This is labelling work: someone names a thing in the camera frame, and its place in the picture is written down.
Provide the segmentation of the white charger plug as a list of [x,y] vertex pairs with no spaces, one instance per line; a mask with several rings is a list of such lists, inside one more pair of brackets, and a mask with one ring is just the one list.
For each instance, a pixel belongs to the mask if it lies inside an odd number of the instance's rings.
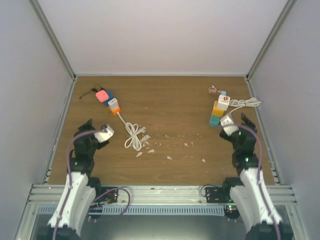
[[108,101],[108,106],[112,111],[116,110],[119,108],[118,100],[116,98],[111,99]]

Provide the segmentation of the pink plug adapter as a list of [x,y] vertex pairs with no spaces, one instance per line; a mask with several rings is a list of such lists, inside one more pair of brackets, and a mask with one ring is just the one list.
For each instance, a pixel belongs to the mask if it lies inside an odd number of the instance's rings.
[[95,94],[99,102],[103,103],[109,99],[109,95],[105,90],[100,90]]

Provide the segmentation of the blue cube socket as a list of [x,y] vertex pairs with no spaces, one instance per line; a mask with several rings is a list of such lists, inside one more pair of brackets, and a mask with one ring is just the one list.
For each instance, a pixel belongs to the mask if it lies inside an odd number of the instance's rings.
[[103,104],[109,107],[109,102],[114,98],[114,95],[109,90],[104,90],[103,93]]

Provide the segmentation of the orange power strip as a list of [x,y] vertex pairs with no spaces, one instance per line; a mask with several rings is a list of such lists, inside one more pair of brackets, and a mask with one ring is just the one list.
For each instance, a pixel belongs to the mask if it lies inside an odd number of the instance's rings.
[[112,112],[112,114],[114,115],[114,116],[116,116],[118,113],[120,113],[121,112],[121,108],[120,107],[117,107],[117,108],[111,108],[111,107],[109,107],[109,109],[110,109],[110,111]]

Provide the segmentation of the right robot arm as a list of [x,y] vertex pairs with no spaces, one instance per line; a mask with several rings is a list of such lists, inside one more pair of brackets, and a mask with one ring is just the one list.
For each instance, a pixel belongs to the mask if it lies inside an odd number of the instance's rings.
[[256,125],[241,114],[242,124],[235,124],[230,114],[220,119],[219,136],[232,144],[232,165],[237,177],[228,177],[222,185],[221,196],[234,202],[245,225],[247,240],[291,240],[294,236],[285,224],[267,190],[262,169],[262,148]]

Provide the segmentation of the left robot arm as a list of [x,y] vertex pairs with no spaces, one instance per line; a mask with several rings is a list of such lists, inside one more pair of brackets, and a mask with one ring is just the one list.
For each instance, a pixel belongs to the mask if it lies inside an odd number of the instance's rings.
[[78,128],[67,146],[67,175],[59,203],[46,227],[39,228],[37,240],[79,240],[92,202],[103,197],[101,181],[92,177],[96,150],[105,147],[114,130],[102,125],[93,127],[90,119]]

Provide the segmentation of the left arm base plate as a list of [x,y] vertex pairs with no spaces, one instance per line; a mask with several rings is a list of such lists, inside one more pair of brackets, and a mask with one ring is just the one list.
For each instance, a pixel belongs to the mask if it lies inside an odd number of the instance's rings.
[[92,204],[98,204],[98,205],[107,205],[107,204],[112,204],[116,203],[118,201],[118,189],[112,190],[116,188],[115,186],[102,186],[101,190],[98,192],[96,197],[99,197],[100,195],[104,194],[107,192],[107,194],[103,195],[97,200],[94,200]]

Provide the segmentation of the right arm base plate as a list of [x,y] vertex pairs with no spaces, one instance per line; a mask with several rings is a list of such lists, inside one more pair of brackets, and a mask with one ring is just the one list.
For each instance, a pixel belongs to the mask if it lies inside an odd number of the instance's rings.
[[207,203],[233,203],[233,200],[224,192],[222,186],[207,184],[200,188],[199,193],[202,197],[205,197]]

